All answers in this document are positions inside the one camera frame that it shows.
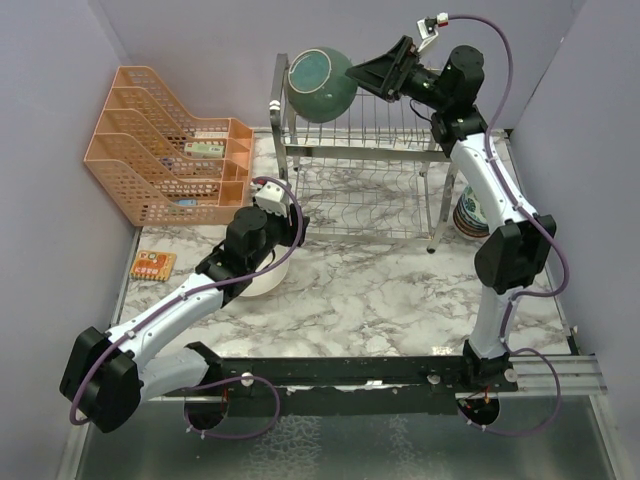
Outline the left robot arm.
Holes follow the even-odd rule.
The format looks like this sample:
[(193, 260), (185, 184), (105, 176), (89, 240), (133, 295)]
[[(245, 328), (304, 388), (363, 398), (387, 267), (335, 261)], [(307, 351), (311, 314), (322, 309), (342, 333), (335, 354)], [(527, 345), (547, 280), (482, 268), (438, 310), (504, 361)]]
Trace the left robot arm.
[(170, 340), (243, 293), (280, 266), (266, 262), (278, 246), (301, 246), (309, 219), (295, 200), (272, 213), (256, 201), (238, 210), (225, 239), (171, 294), (141, 315), (107, 332), (94, 327), (75, 339), (60, 393), (70, 401), (69, 420), (93, 423), (109, 433), (122, 426), (143, 399), (150, 381), (142, 374)]

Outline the steel two-tier dish rack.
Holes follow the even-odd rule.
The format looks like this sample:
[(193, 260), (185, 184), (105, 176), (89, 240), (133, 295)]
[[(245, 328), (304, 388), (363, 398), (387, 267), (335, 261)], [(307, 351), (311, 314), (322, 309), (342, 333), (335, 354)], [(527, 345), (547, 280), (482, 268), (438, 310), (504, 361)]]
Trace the steel two-tier dish rack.
[(290, 181), (319, 238), (422, 240), (438, 248), (456, 168), (408, 100), (360, 91), (338, 119), (304, 120), (286, 93), (290, 61), (276, 57), (269, 116), (278, 174)]

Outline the large teal ceramic bowl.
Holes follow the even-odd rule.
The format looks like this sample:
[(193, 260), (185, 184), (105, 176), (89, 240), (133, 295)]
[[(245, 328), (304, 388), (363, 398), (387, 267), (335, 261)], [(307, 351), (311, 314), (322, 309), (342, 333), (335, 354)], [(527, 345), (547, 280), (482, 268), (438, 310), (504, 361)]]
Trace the large teal ceramic bowl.
[(333, 121), (353, 103), (358, 85), (346, 75), (352, 67), (343, 53), (315, 47), (299, 53), (289, 66), (286, 94), (294, 111), (310, 123)]

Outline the large cream ceramic bowl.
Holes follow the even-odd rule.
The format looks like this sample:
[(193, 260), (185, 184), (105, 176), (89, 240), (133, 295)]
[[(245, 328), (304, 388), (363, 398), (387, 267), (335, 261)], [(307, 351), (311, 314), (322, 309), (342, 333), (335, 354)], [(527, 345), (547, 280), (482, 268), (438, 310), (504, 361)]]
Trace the large cream ceramic bowl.
[[(258, 270), (262, 271), (277, 263), (289, 250), (288, 247), (278, 245), (260, 264)], [(242, 298), (251, 298), (264, 295), (282, 283), (288, 273), (290, 260), (287, 259), (277, 268), (260, 275), (252, 280), (252, 283), (240, 294)]]

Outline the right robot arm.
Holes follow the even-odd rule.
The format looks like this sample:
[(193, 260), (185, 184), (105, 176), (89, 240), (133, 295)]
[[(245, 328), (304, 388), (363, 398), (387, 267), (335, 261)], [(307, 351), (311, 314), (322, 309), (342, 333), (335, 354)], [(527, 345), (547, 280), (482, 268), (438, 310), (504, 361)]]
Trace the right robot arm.
[(506, 346), (514, 303), (546, 263), (556, 222), (539, 215), (509, 179), (490, 129), (476, 106), (484, 57), (476, 48), (454, 48), (441, 72), (428, 70), (404, 36), (387, 53), (347, 69), (359, 87), (393, 102), (406, 96), (431, 108), (431, 135), (466, 178), (489, 230), (474, 266), (483, 288), (476, 323), (463, 348), (461, 383), (481, 391), (509, 367)]

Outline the green patterned small bowl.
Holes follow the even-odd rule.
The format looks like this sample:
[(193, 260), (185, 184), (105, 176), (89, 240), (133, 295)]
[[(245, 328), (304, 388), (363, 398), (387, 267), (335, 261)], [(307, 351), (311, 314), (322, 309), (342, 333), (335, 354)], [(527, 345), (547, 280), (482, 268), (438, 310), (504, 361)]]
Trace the green patterned small bowl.
[(488, 226), (484, 209), (470, 185), (467, 185), (460, 198), (459, 207), (468, 223), (476, 224), (479, 228)]

